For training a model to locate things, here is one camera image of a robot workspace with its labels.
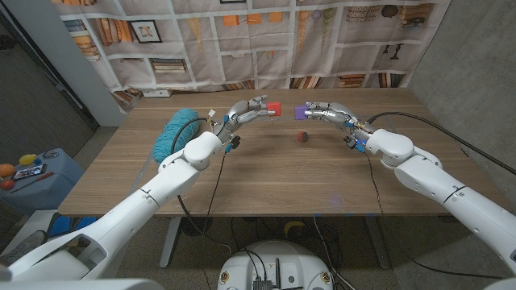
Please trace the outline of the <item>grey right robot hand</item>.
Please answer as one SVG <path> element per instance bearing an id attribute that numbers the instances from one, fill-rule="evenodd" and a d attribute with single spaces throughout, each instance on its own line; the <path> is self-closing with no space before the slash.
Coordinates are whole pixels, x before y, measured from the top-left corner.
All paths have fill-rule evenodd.
<path id="1" fill-rule="evenodd" d="M 323 120 L 338 130 L 347 132 L 352 138 L 367 141 L 377 130 L 362 122 L 350 109 L 337 102 L 307 102 L 304 115 L 307 118 Z"/>

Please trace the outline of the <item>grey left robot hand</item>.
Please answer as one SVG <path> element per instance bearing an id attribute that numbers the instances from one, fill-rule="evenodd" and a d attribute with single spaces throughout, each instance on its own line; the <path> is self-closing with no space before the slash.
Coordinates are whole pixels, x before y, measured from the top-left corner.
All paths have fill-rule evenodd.
<path id="1" fill-rule="evenodd" d="M 224 115 L 221 123 L 214 127 L 214 134 L 222 143 L 227 143 L 234 133 L 245 123 L 258 117 L 281 115 L 281 103 L 266 102 L 267 95 L 254 97 L 249 101 L 238 101 Z"/>

